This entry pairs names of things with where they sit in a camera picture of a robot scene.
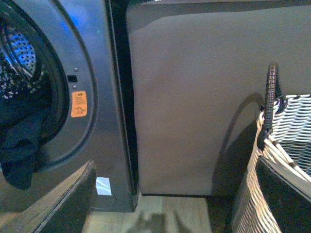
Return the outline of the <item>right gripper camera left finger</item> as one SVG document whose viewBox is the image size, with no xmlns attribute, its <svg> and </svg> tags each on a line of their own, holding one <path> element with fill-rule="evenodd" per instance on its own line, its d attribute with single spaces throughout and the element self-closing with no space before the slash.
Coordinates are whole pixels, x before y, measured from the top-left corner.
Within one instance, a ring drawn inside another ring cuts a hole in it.
<svg viewBox="0 0 311 233">
<path fill-rule="evenodd" d="M 96 183 L 90 160 L 28 209 L 0 227 L 2 233 L 81 233 Z"/>
</svg>

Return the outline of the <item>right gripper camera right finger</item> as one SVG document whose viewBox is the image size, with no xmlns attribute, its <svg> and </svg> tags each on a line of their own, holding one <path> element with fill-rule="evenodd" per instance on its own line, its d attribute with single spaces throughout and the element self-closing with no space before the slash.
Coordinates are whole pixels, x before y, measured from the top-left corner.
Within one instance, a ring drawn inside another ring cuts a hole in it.
<svg viewBox="0 0 311 233">
<path fill-rule="evenodd" d="M 311 184 L 286 168 L 260 156 L 259 186 L 283 233 L 311 231 Z"/>
</svg>

